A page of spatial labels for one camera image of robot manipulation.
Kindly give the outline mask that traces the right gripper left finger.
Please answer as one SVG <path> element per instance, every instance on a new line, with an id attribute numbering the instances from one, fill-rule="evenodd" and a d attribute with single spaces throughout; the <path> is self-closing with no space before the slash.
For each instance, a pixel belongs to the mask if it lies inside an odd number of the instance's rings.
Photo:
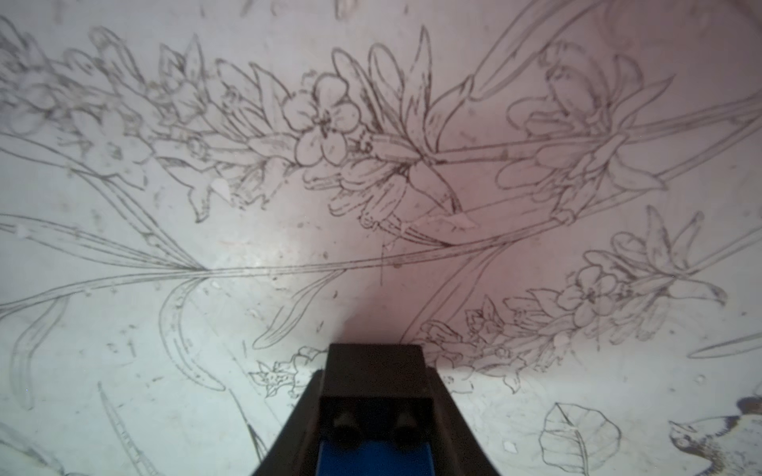
<path id="1" fill-rule="evenodd" d="M 323 370 L 317 370 L 253 476 L 314 476 L 317 473 L 321 384 Z"/>

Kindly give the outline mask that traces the blue lego brick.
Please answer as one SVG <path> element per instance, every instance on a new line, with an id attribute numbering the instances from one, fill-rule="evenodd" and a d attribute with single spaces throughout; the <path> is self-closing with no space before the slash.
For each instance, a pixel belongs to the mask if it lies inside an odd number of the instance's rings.
<path id="1" fill-rule="evenodd" d="M 434 476 L 430 446 L 425 443 L 401 451 L 390 441 L 368 441 L 357 449 L 340 449 L 323 442 L 317 459 L 317 476 Z"/>

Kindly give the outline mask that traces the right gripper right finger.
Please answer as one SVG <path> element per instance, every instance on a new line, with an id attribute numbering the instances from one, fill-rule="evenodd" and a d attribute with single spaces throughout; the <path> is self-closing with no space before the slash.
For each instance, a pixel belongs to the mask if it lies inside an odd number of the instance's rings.
<path id="1" fill-rule="evenodd" d="M 431 448 L 436 475 L 498 476 L 437 370 L 427 368 L 432 397 Z"/>

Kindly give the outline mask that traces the black lego brick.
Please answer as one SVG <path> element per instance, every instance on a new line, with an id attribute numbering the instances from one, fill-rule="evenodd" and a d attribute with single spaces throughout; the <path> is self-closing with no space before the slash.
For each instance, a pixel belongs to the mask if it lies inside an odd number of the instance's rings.
<path id="1" fill-rule="evenodd" d="M 341 449 L 386 441 L 402 452 L 428 441 L 433 394 L 421 347 L 337 343 L 319 394 L 321 435 Z"/>

